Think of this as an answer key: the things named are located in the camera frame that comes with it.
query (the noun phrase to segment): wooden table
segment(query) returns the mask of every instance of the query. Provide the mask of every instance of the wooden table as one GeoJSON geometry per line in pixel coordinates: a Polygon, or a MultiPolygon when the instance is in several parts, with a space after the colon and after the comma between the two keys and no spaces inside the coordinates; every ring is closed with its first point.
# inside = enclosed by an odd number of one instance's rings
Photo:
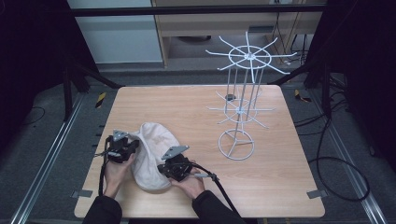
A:
{"type": "MultiPolygon", "coordinates": [[[[105,139],[114,129],[135,132],[144,122],[166,127],[181,145],[190,149],[184,155],[215,173],[242,217],[321,217],[320,198],[309,199],[307,192],[317,189],[294,128],[282,91],[278,86],[261,86],[256,122],[245,125],[255,141],[255,151],[246,160],[224,157],[218,147],[220,135],[235,127],[221,111],[206,107],[223,107],[226,86],[157,86],[121,88],[109,114],[97,148],[102,152],[105,139]]],[[[92,190],[91,198],[80,197],[77,217],[85,217],[98,191],[103,159],[94,158],[83,189],[92,190]]],[[[216,184],[205,179],[205,186],[223,202],[216,184]]],[[[124,217],[196,217],[191,200],[175,187],[160,192],[140,189],[132,175],[127,175],[116,200],[124,217]]]]}

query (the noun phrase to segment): metal clip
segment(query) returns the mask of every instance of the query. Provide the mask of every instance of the metal clip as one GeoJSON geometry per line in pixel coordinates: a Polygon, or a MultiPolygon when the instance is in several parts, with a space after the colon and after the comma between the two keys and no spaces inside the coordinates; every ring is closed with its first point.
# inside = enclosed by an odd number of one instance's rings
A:
{"type": "Polygon", "coordinates": [[[163,161],[172,159],[178,154],[182,153],[183,151],[189,149],[189,146],[179,146],[179,147],[170,147],[165,154],[163,154],[163,157],[161,158],[163,161]]]}
{"type": "Polygon", "coordinates": [[[121,138],[126,137],[128,135],[127,132],[123,132],[120,130],[113,130],[113,141],[117,142],[121,138]]]}
{"type": "Polygon", "coordinates": [[[312,190],[306,193],[309,197],[309,199],[314,199],[314,198],[324,198],[329,196],[329,193],[326,190],[312,190]]]}
{"type": "Polygon", "coordinates": [[[80,191],[73,190],[72,194],[70,194],[70,198],[78,198],[78,197],[86,197],[91,198],[92,190],[82,189],[80,191]]]}

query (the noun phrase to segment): white cloth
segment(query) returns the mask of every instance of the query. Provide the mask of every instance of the white cloth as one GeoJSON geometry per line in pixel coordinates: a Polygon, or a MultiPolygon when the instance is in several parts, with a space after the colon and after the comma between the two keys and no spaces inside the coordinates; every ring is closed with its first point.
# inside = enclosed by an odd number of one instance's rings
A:
{"type": "Polygon", "coordinates": [[[142,124],[140,131],[129,133],[129,138],[140,140],[131,166],[137,185],[145,190],[170,187],[168,178],[158,171],[157,166],[164,164],[161,157],[170,147],[179,146],[176,138],[161,124],[152,122],[142,124]]]}

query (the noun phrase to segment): white wire rack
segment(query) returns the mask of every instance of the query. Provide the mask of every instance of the white wire rack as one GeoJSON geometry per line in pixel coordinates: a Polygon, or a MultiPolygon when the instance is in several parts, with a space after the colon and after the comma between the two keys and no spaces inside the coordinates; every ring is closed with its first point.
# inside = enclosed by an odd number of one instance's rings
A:
{"type": "Polygon", "coordinates": [[[289,73],[283,72],[273,67],[270,63],[275,57],[291,57],[294,56],[295,53],[291,55],[271,55],[266,49],[273,45],[276,42],[276,39],[265,47],[259,48],[249,44],[248,32],[246,32],[247,44],[244,46],[236,47],[223,40],[221,36],[219,39],[226,45],[230,46],[231,50],[228,53],[216,53],[209,50],[206,52],[212,55],[226,56],[231,62],[229,65],[223,68],[218,68],[220,71],[229,69],[227,92],[225,96],[217,92],[217,95],[224,100],[225,104],[222,108],[209,106],[207,108],[210,110],[223,111],[226,119],[218,122],[218,124],[221,124],[227,120],[235,123],[234,129],[225,131],[219,137],[219,149],[225,157],[231,160],[241,161],[250,157],[254,151],[254,140],[245,131],[245,124],[255,121],[263,128],[268,129],[269,127],[259,122],[256,119],[256,116],[259,111],[274,110],[274,108],[262,109],[256,107],[257,99],[262,94],[260,85],[262,83],[264,68],[268,66],[283,75],[288,75],[289,73]],[[243,84],[237,84],[237,77],[239,76],[238,68],[241,68],[245,71],[243,84]],[[249,74],[251,77],[251,83],[248,83],[249,74]],[[233,153],[237,150],[237,148],[246,151],[246,153],[242,153],[243,156],[240,156],[240,153],[238,153],[239,156],[234,156],[233,153]]]}

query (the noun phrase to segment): black cable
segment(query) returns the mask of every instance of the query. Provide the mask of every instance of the black cable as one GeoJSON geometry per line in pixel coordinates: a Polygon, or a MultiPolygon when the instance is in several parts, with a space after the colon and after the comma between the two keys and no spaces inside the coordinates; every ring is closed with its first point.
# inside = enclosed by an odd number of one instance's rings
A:
{"type": "MultiPolygon", "coordinates": [[[[337,106],[339,106],[339,105],[341,105],[341,104],[344,104],[345,102],[346,102],[345,100],[342,100],[342,101],[338,102],[337,104],[333,105],[333,106],[332,106],[332,111],[334,112],[334,109],[335,109],[337,106]]],[[[302,127],[302,126],[308,125],[308,124],[310,124],[310,123],[313,123],[313,122],[317,121],[318,119],[320,119],[320,118],[322,118],[322,117],[324,117],[324,116],[325,116],[325,114],[322,113],[322,114],[320,114],[320,115],[317,115],[317,116],[314,116],[314,117],[311,117],[311,118],[308,118],[308,119],[302,119],[302,120],[299,120],[299,121],[294,121],[293,123],[296,124],[296,125],[294,125],[294,127],[298,128],[298,127],[302,127]]]]}
{"type": "Polygon", "coordinates": [[[212,174],[210,171],[206,170],[204,167],[202,167],[201,165],[195,163],[195,162],[178,162],[178,163],[173,163],[172,166],[179,166],[179,165],[187,165],[187,166],[193,166],[195,168],[198,168],[200,170],[203,170],[205,173],[207,173],[208,176],[210,176],[213,180],[213,182],[216,183],[216,185],[218,186],[219,190],[221,191],[221,194],[223,195],[224,199],[227,201],[228,205],[230,205],[231,209],[233,210],[233,212],[235,212],[238,216],[241,217],[241,215],[239,215],[238,211],[236,210],[235,206],[233,205],[233,202],[231,202],[230,197],[228,197],[224,187],[220,184],[218,177],[215,174],[212,174]]]}
{"type": "Polygon", "coordinates": [[[330,98],[332,99],[334,97],[334,95],[337,95],[337,94],[345,94],[345,92],[344,91],[336,91],[330,96],[330,98]]]}
{"type": "Polygon", "coordinates": [[[345,91],[347,89],[345,85],[332,76],[330,76],[330,82],[331,86],[337,88],[338,90],[345,91]]]}
{"type": "Polygon", "coordinates": [[[283,50],[286,53],[286,47],[285,47],[285,42],[283,41],[282,34],[280,33],[279,29],[279,12],[276,13],[276,27],[277,27],[277,33],[279,34],[280,42],[282,43],[283,50]]]}
{"type": "Polygon", "coordinates": [[[279,23],[279,12],[276,13],[276,22],[275,22],[274,30],[272,33],[272,39],[274,39],[274,37],[275,37],[275,30],[276,30],[278,23],[279,23]]]}
{"type": "Polygon", "coordinates": [[[322,132],[318,132],[318,133],[298,133],[299,136],[307,136],[307,135],[315,135],[315,134],[320,134],[322,132]]]}
{"type": "Polygon", "coordinates": [[[304,45],[303,45],[303,48],[302,49],[293,49],[293,46],[294,46],[294,44],[295,44],[295,42],[296,42],[296,39],[297,39],[297,36],[298,35],[295,35],[294,36],[294,38],[293,38],[293,41],[291,42],[291,46],[290,46],[290,52],[291,53],[295,53],[295,52],[304,52],[304,53],[306,53],[306,52],[309,52],[309,49],[305,49],[306,48],[306,44],[307,44],[307,35],[304,35],[304,45]]]}
{"type": "Polygon", "coordinates": [[[100,153],[100,154],[95,154],[95,156],[103,156],[103,164],[102,167],[100,169],[100,175],[99,175],[99,190],[98,190],[98,195],[99,196],[103,196],[103,184],[104,184],[104,178],[105,178],[105,170],[106,170],[106,166],[108,163],[107,160],[107,144],[110,142],[111,136],[109,136],[106,141],[105,141],[105,150],[100,153]]]}
{"type": "Polygon", "coordinates": [[[298,56],[298,58],[296,58],[296,59],[291,59],[291,58],[288,58],[288,60],[287,60],[285,63],[292,63],[292,62],[295,62],[295,61],[299,61],[299,60],[300,60],[300,57],[301,57],[301,55],[295,55],[295,56],[298,56]]]}
{"type": "Polygon", "coordinates": [[[306,35],[304,35],[303,50],[300,58],[300,65],[303,65],[303,63],[305,63],[305,45],[306,45],[306,35]]]}
{"type": "Polygon", "coordinates": [[[320,180],[320,182],[323,184],[323,186],[324,186],[329,192],[331,192],[332,194],[334,194],[334,195],[337,196],[338,198],[343,199],[343,200],[345,200],[345,201],[349,201],[349,202],[353,202],[353,203],[361,202],[361,201],[365,200],[365,199],[369,196],[369,194],[370,194],[370,185],[369,185],[369,182],[368,182],[367,177],[366,177],[356,166],[354,166],[353,164],[351,164],[351,163],[348,162],[348,161],[344,161],[344,160],[341,160],[341,159],[335,158],[335,157],[320,157],[320,156],[319,156],[319,155],[320,155],[321,145],[322,145],[322,142],[323,142],[323,137],[324,137],[324,134],[326,133],[326,130],[329,128],[330,123],[331,123],[331,119],[327,119],[326,124],[325,124],[325,126],[324,126],[324,128],[323,128],[323,131],[322,131],[322,133],[321,133],[321,135],[320,135],[320,139],[319,139],[319,143],[318,143],[317,156],[316,156],[315,159],[309,161],[308,163],[311,163],[311,162],[313,162],[313,161],[316,162],[319,180],[320,180]],[[325,181],[323,180],[323,177],[322,177],[321,172],[320,172],[319,161],[322,161],[322,160],[338,161],[338,162],[344,163],[344,164],[346,164],[346,165],[352,167],[352,168],[353,168],[356,172],[358,172],[358,174],[364,179],[364,182],[365,182],[365,185],[366,185],[366,192],[364,193],[364,195],[363,195],[362,197],[358,198],[358,199],[347,198],[347,197],[342,196],[341,194],[337,193],[337,192],[336,192],[335,190],[333,190],[332,188],[330,188],[330,187],[325,183],[325,181]]]}
{"type": "Polygon", "coordinates": [[[32,109],[41,109],[43,111],[43,114],[40,116],[40,118],[35,119],[33,121],[29,121],[29,122],[23,123],[22,125],[29,125],[29,124],[36,123],[39,120],[41,120],[44,117],[44,115],[46,115],[46,110],[43,107],[41,107],[41,106],[33,106],[32,109]]]}

